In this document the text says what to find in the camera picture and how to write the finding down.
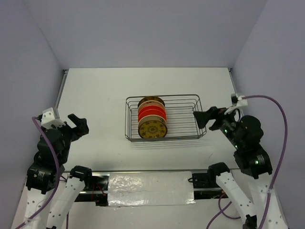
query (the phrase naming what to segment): tape roll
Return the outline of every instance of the tape roll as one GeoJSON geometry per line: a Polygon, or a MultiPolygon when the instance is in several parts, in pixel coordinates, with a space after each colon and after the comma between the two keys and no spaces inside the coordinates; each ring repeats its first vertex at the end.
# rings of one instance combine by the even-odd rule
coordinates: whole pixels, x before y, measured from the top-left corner
{"type": "Polygon", "coordinates": [[[154,109],[149,109],[149,110],[141,112],[141,114],[138,115],[138,121],[140,121],[142,118],[149,116],[149,115],[161,116],[166,121],[166,114],[162,111],[158,111],[158,110],[154,110],[154,109]]]}
{"type": "Polygon", "coordinates": [[[160,111],[164,114],[164,116],[166,117],[166,112],[165,110],[163,110],[162,108],[158,107],[158,106],[146,106],[144,108],[142,108],[139,112],[138,112],[138,117],[145,111],[148,111],[148,110],[157,110],[157,111],[160,111]]]}
{"type": "Polygon", "coordinates": [[[145,98],[143,98],[143,99],[141,99],[141,100],[139,101],[138,107],[139,107],[142,103],[147,102],[147,101],[151,101],[151,100],[152,100],[152,101],[160,102],[160,103],[162,103],[162,104],[165,106],[164,101],[163,101],[162,99],[160,99],[159,97],[157,97],[157,96],[147,96],[147,97],[145,97],[145,98]]]}
{"type": "Polygon", "coordinates": [[[142,103],[139,107],[138,107],[138,112],[140,112],[143,108],[147,107],[147,106],[158,106],[160,108],[162,108],[165,112],[165,106],[158,102],[158,101],[154,101],[154,100],[150,100],[147,102],[142,103]]]}
{"type": "Polygon", "coordinates": [[[139,121],[138,133],[141,138],[165,137],[167,123],[158,115],[149,115],[139,121]]]}

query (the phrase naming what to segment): metal wire basket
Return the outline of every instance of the metal wire basket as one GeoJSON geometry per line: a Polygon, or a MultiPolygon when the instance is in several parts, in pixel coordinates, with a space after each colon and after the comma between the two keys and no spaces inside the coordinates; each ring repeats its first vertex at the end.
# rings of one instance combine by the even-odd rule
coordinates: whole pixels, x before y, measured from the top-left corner
{"type": "Polygon", "coordinates": [[[141,138],[138,134],[138,103],[145,96],[128,97],[125,105],[125,136],[131,142],[199,139],[206,129],[199,129],[193,115],[202,111],[196,94],[156,95],[163,99],[167,115],[168,132],[165,137],[141,138]]]}

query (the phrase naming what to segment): clear tape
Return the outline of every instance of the clear tape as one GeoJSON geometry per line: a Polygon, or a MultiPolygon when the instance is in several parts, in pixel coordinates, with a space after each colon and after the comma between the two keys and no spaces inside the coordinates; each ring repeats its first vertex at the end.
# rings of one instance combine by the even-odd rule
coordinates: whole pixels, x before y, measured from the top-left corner
{"type": "Polygon", "coordinates": [[[195,203],[191,172],[110,173],[109,206],[159,206],[195,203]]]}

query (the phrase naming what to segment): purple cable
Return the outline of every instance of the purple cable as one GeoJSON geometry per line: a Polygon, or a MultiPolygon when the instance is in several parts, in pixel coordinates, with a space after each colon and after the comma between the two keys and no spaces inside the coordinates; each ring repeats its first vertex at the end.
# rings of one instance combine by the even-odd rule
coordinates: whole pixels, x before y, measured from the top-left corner
{"type": "Polygon", "coordinates": [[[230,205],[232,204],[232,202],[228,203],[227,206],[225,206],[222,210],[220,210],[208,223],[208,225],[206,226],[206,229],[209,229],[210,225],[213,223],[213,221],[220,216],[230,205]]]}
{"type": "MultiPolygon", "coordinates": [[[[272,102],[274,102],[277,107],[280,109],[281,113],[282,113],[282,116],[283,116],[283,119],[284,119],[284,127],[285,127],[285,130],[284,130],[284,143],[283,143],[283,148],[282,148],[282,152],[281,152],[281,156],[280,156],[280,159],[278,161],[278,164],[277,164],[277,167],[275,169],[275,172],[274,172],[274,175],[273,175],[273,178],[271,180],[271,183],[270,183],[270,187],[269,187],[269,190],[273,189],[273,186],[275,184],[275,180],[277,178],[277,175],[278,175],[278,172],[280,170],[280,167],[282,165],[282,162],[283,162],[283,158],[284,158],[284,155],[285,155],[285,150],[286,150],[286,145],[287,145],[287,137],[288,137],[288,124],[287,124],[287,118],[286,118],[286,115],[285,115],[285,112],[282,108],[282,106],[273,98],[269,97],[269,96],[266,96],[266,95],[251,95],[251,96],[245,96],[243,97],[243,99],[251,99],[251,98],[265,98],[265,99],[269,99],[271,100],[272,102]]],[[[264,210],[264,214],[263,214],[263,217],[262,217],[262,221],[258,227],[258,229],[262,229],[263,228],[263,225],[264,225],[264,222],[267,218],[267,213],[268,213],[268,209],[269,209],[269,204],[270,204],[270,199],[271,199],[271,193],[268,193],[267,194],[267,201],[266,201],[266,207],[265,207],[265,210],[264,210]]]]}
{"type": "MultiPolygon", "coordinates": [[[[224,197],[224,195],[225,195],[225,194],[222,194],[222,195],[219,197],[219,199],[218,199],[218,208],[219,208],[220,211],[222,210],[222,208],[221,208],[221,206],[220,206],[220,201],[221,201],[221,199],[224,197]]],[[[224,211],[223,211],[223,215],[226,216],[226,217],[229,218],[229,219],[240,219],[240,218],[241,218],[240,216],[239,216],[239,217],[231,217],[231,216],[228,216],[227,214],[225,214],[224,211]]]]}
{"type": "MultiPolygon", "coordinates": [[[[60,168],[59,168],[59,163],[58,163],[58,159],[57,159],[57,156],[56,156],[56,153],[55,153],[55,150],[51,144],[51,142],[48,140],[48,137],[46,136],[46,134],[43,132],[43,130],[41,129],[41,127],[39,126],[39,124],[37,123],[37,118],[36,117],[32,117],[32,121],[34,122],[36,128],[38,129],[38,131],[40,132],[40,134],[42,135],[43,139],[46,141],[48,147],[50,148],[51,152],[52,152],[52,156],[54,158],[54,162],[55,162],[55,167],[56,167],[56,173],[57,173],[57,180],[56,180],[56,184],[55,184],[55,188],[54,188],[54,191],[52,192],[52,194],[50,195],[49,199],[44,203],[44,205],[42,205],[42,207],[36,211],[33,215],[31,215],[29,217],[29,219],[32,219],[34,218],[35,216],[37,216],[39,213],[41,213],[41,211],[50,203],[50,201],[52,200],[57,188],[58,188],[58,185],[59,185],[59,180],[60,180],[60,177],[61,177],[61,174],[60,174],[60,168]]],[[[26,223],[23,222],[21,223],[18,227],[16,227],[15,229],[20,229],[22,228],[23,226],[25,226],[26,223]]]]}

